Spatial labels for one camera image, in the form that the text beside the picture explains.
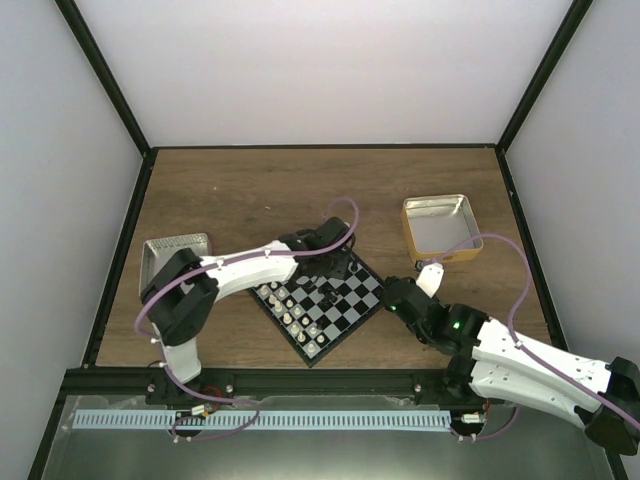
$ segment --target robotic arm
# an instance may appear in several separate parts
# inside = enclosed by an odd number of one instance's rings
[[[212,266],[171,289],[148,312],[165,361],[177,380],[187,383],[200,374],[196,336],[216,302],[240,290],[269,282],[286,282],[299,276],[343,279],[349,264],[349,247],[317,256],[304,256],[303,252],[334,245],[348,232],[346,223],[332,217],[316,230],[283,235],[254,250],[220,257],[198,257],[190,249],[176,252],[145,287],[140,299],[146,304],[175,279],[189,271]]]
[[[442,305],[435,294],[443,274],[436,263],[416,280],[390,277],[382,301],[419,341],[453,357],[445,382],[454,396],[496,398],[542,410],[584,429],[606,449],[637,453],[640,431],[535,362],[514,344],[506,325],[466,305]],[[640,372],[635,364],[620,357],[607,364],[518,337],[538,357],[640,419]]]

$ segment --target chess square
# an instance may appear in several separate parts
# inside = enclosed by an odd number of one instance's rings
[[[309,336],[309,334],[307,334],[307,332],[305,332],[304,330],[301,330],[300,333],[298,333],[295,336],[295,340],[298,345],[304,347],[307,343],[309,343],[312,340],[312,338]]]
[[[351,290],[353,290],[358,285],[360,285],[362,282],[354,275],[353,277],[347,278],[347,280],[344,283],[349,285],[349,287],[351,287]]]
[[[364,298],[370,291],[371,290],[368,289],[367,287],[365,287],[364,285],[359,285],[354,290],[356,295],[358,295],[358,297],[360,297],[360,298]]]
[[[282,301],[283,299],[287,298],[289,296],[289,290],[287,290],[287,287],[285,287],[284,285],[276,288],[273,292],[273,294],[276,296],[276,298],[280,301]]]
[[[311,300],[309,297],[304,297],[302,299],[300,299],[300,306],[302,307],[303,310],[306,310],[307,312],[309,310],[311,310],[311,308],[315,307],[316,302],[314,302],[313,300]]]
[[[340,295],[342,295],[343,297],[346,295],[349,295],[349,293],[351,293],[351,287],[349,285],[347,285],[346,283],[342,283],[342,285],[340,285],[338,288],[338,293]]]
[[[362,282],[362,285],[367,287],[369,290],[373,290],[374,288],[379,286],[380,283],[375,278],[369,277],[364,282]]]
[[[291,318],[291,320],[289,321],[288,324],[284,323],[284,318],[283,317],[278,317],[277,320],[278,320],[278,323],[280,325],[282,325],[284,328],[289,328],[289,326],[291,326],[291,324],[294,322],[293,317]]]
[[[287,311],[287,308],[284,305],[282,306],[282,308],[280,309],[279,312],[271,304],[269,304],[269,307],[271,307],[271,313],[273,315],[275,315],[276,317],[278,317],[278,318],[281,318],[285,314],[285,312]]]
[[[318,326],[315,323],[312,323],[307,328],[305,328],[305,332],[309,336],[309,338],[314,338],[320,335],[321,330],[318,329]]]
[[[367,313],[367,310],[369,310],[369,306],[362,300],[360,300],[353,306],[353,309],[358,312],[359,315],[364,315],[365,313]]]
[[[318,289],[315,289],[309,294],[309,298],[313,301],[313,303],[319,303],[324,298],[324,295],[321,294]]]
[[[347,302],[344,298],[340,300],[338,303],[334,305],[335,308],[338,309],[340,313],[344,313],[351,308],[349,302]]]
[[[327,336],[324,333],[318,333],[318,335],[316,335],[316,337],[314,338],[314,341],[316,342],[316,345],[318,345],[320,348],[323,348],[325,345],[328,345],[330,342],[330,340],[327,338]]]
[[[336,307],[331,307],[329,310],[327,310],[327,313],[325,313],[325,316],[332,322],[335,322],[337,319],[339,319],[342,316],[342,314]]]
[[[316,342],[309,342],[304,346],[304,353],[307,357],[313,358],[320,352],[320,346]]]
[[[287,307],[287,302],[291,302],[290,307]],[[293,306],[296,305],[298,301],[295,298],[293,298],[291,295],[289,295],[287,298],[282,299],[281,303],[284,305],[284,308],[289,309],[289,308],[293,308]]]
[[[344,317],[340,317],[338,320],[336,320],[335,322],[333,322],[333,324],[335,325],[335,327],[340,330],[341,332],[343,330],[346,330],[347,328],[349,328],[351,326],[351,323],[349,322],[349,320],[347,320]]]
[[[344,313],[342,318],[344,318],[347,322],[349,322],[349,324],[352,324],[360,320],[360,314],[355,309],[350,308]]]
[[[366,303],[369,308],[374,307],[379,302],[378,297],[376,297],[373,293],[367,293],[362,301]]]
[[[310,325],[313,325],[313,320],[309,318],[308,315],[304,315],[302,318],[298,319],[302,328],[308,328]]]
[[[289,313],[291,313],[291,316],[293,318],[300,318],[303,315],[305,315],[304,310],[297,303],[293,305],[293,308],[289,309]]]
[[[335,325],[329,325],[324,329],[324,336],[327,337],[329,341],[332,341],[340,336],[340,330],[338,330],[338,327]]]
[[[293,297],[293,299],[297,303],[300,300],[302,300],[303,298],[305,298],[307,296],[307,294],[306,294],[306,292],[304,290],[302,290],[301,288],[298,288],[298,289],[294,290],[293,292],[291,292],[291,296]]]
[[[318,306],[323,310],[331,308],[331,305],[332,305],[331,299],[327,297],[324,297],[322,300],[318,302]]]
[[[322,315],[322,309],[317,305],[314,305],[309,310],[307,310],[307,316],[311,319],[312,322],[318,320]]]
[[[302,287],[300,288],[302,288],[305,294],[310,295],[315,291],[316,285],[313,282],[308,282],[302,285]]]
[[[351,292],[344,299],[349,302],[349,305],[353,306],[360,301],[360,296],[356,292]]]
[[[358,270],[354,276],[361,282],[364,282],[366,279],[371,278],[371,275],[369,275],[369,272],[367,272],[364,268],[361,268],[360,270]]]
[[[287,327],[287,331],[289,332],[289,335],[291,335],[292,337],[295,337],[296,335],[298,335],[298,333],[302,331],[302,325],[300,325],[298,322],[293,322],[291,325]]]
[[[316,320],[316,325],[318,325],[320,330],[325,330],[331,325],[331,320],[329,320],[325,315],[322,315]]]

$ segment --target metal tray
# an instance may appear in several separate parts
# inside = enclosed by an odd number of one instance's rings
[[[178,235],[176,237],[157,238],[147,240],[142,246],[142,264],[140,265],[140,291],[146,287],[151,279],[167,263],[178,250],[190,248],[198,256],[209,255],[210,244],[206,233]]]
[[[464,195],[407,198],[403,220],[414,261],[433,258],[480,233],[469,199]],[[476,239],[445,260],[473,258],[482,246],[482,239]]]

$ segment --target chessboard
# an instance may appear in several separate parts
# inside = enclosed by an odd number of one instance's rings
[[[344,280],[301,276],[249,289],[309,367],[382,307],[382,280],[355,253],[350,255]]]

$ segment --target wooden floor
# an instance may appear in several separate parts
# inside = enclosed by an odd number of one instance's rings
[[[133,332],[145,240],[206,232],[213,254],[255,248],[315,228],[325,206],[349,195],[361,209],[356,252],[382,277],[413,275],[400,211],[407,197],[467,195],[480,231],[518,239],[508,195],[491,149],[161,150],[113,304],[98,365],[146,365],[157,347]],[[348,208],[336,213],[351,219]],[[505,319],[524,283],[521,260],[488,240],[473,261],[449,264],[439,297]],[[549,343],[535,292],[517,328]],[[246,292],[212,310],[198,336],[205,366],[306,365]],[[420,344],[381,311],[314,368],[441,368],[448,358]]]

